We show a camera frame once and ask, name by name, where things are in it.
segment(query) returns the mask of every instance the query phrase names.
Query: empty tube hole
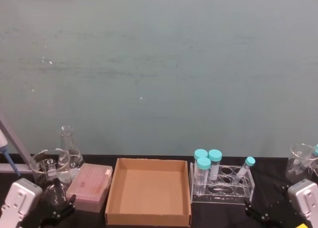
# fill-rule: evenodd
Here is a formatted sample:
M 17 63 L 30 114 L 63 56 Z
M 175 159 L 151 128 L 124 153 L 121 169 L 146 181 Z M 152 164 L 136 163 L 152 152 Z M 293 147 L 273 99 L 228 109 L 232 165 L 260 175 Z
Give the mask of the empty tube hole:
M 225 183 L 231 183 L 232 182 L 232 179 L 230 177 L 223 177 L 222 180 L 225 182 Z
M 232 169 L 230 169 L 229 167 L 222 167 L 221 168 L 221 172 L 224 174 L 231 174 L 232 173 Z
M 235 188 L 235 192 L 240 194 L 240 195 L 244 195 L 245 194 L 245 190 L 242 187 L 236 187 Z
M 208 187 L 208 191 L 215 194 L 221 191 L 221 189 L 218 186 Z
M 235 172 L 235 173 L 238 173 L 238 172 L 239 172 L 239 170 L 240 170 L 240 167 L 236 167 L 236 168 L 234 168 L 234 172 Z
M 226 194 L 231 194 L 231 193 L 233 193 L 233 189 L 231 187 L 224 186 L 224 187 L 222 187 L 222 192 L 224 192 Z
M 217 180 L 214 180 L 214 181 L 212 181 L 212 180 L 209 178 L 209 181 L 212 182 L 212 183 L 220 182 L 220 181 L 221 181 L 221 178 L 220 178 L 220 177 L 217 177 Z

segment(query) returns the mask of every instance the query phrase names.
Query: teal screw cap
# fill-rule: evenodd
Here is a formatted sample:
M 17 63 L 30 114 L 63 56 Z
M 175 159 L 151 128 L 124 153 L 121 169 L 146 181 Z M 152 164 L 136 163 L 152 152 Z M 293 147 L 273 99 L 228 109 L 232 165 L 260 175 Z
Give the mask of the teal screw cap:
M 222 152 L 219 150 L 210 150 L 209 151 L 209 159 L 212 162 L 219 162 L 222 159 Z
M 246 159 L 245 159 L 245 163 L 248 165 L 248 166 L 250 166 L 250 167 L 252 167 L 254 164 L 255 164 L 255 159 L 253 158 L 253 157 L 247 157 Z
M 211 161 L 207 157 L 200 157 L 197 160 L 198 169 L 208 170 L 211 167 Z
M 318 145 L 315 146 L 314 155 L 318 156 Z
M 208 157 L 208 152 L 206 152 L 206 150 L 203 150 L 203 149 L 198 149 L 194 151 L 195 160 L 198 160 L 198 158 L 200 157 Z

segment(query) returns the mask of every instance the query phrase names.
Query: white label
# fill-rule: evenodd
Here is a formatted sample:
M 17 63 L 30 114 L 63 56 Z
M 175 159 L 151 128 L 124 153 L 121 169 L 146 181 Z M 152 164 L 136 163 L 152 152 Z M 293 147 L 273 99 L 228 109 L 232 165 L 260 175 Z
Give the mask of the white label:
M 50 170 L 48 170 L 48 176 L 49 177 L 53 177 L 53 176 L 56 176 L 56 169 L 55 168 L 52 168 Z
M 218 178 L 219 165 L 211 165 L 210 180 L 214 181 Z

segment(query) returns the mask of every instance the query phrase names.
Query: glass beaker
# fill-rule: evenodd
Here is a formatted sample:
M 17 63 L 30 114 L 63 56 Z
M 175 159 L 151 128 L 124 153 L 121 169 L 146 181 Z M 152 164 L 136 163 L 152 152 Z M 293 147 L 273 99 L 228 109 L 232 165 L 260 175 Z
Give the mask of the glass beaker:
M 286 177 L 291 182 L 311 179 L 313 164 L 318 158 L 313 156 L 315 148 L 306 144 L 295 144 L 290 147 L 291 155 L 288 158 Z
M 71 184 L 70 155 L 62 149 L 43 150 L 30 161 L 35 183 L 44 193 L 42 199 L 56 209 L 67 202 L 66 191 Z
M 71 183 L 70 155 L 62 149 L 43 150 L 30 161 L 35 183 L 42 189 L 58 178 L 63 184 Z

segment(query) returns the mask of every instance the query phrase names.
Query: cardboard box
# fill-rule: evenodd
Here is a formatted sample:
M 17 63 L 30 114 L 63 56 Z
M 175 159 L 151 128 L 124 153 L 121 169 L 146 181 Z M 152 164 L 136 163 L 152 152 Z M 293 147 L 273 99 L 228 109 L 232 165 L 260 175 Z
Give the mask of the cardboard box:
M 187 162 L 117 159 L 105 218 L 108 225 L 189 227 Z
M 76 210 L 100 212 L 109 191 L 112 172 L 111 166 L 84 163 L 66 197 L 76 195 Z

